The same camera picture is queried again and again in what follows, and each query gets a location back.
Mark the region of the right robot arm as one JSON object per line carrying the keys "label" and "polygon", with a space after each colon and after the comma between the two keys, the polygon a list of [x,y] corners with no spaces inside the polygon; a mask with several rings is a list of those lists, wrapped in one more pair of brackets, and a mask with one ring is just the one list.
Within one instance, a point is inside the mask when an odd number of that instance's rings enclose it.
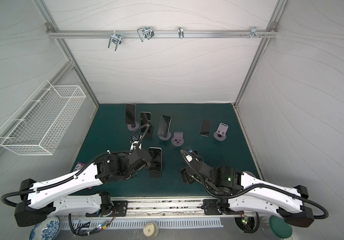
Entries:
{"label": "right robot arm", "polygon": [[285,223],[307,228],[314,220],[327,216],[315,216],[311,206],[320,205],[309,200],[304,186],[281,187],[230,167],[214,168],[192,150],[182,150],[186,167],[180,169],[187,184],[198,182],[217,201],[204,204],[205,210],[214,215],[236,215],[243,211],[265,213],[284,220]]}

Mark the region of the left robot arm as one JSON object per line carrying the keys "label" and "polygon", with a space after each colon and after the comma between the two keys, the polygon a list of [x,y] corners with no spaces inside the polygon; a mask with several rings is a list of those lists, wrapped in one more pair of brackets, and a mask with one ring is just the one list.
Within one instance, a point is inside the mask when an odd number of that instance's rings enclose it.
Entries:
{"label": "left robot arm", "polygon": [[26,179],[21,182],[19,189],[21,202],[15,207],[17,225],[36,225],[51,215],[69,209],[60,204],[60,198],[89,187],[128,180],[135,177],[139,170],[151,165],[152,157],[147,150],[105,152],[90,160],[77,172],[43,182]]}

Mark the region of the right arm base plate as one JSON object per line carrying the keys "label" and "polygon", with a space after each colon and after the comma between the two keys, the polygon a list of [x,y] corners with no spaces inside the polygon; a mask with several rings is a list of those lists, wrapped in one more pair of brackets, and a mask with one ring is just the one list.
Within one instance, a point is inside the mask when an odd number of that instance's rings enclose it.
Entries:
{"label": "right arm base plate", "polygon": [[204,199],[201,209],[205,215],[238,215],[239,212],[230,209],[228,199]]}

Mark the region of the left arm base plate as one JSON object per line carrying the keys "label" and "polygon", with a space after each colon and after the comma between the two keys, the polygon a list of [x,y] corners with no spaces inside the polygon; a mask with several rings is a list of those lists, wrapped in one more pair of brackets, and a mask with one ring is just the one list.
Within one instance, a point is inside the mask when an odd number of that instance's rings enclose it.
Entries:
{"label": "left arm base plate", "polygon": [[113,201],[100,204],[100,209],[92,214],[86,213],[89,218],[97,217],[125,217],[128,209],[128,201]]}

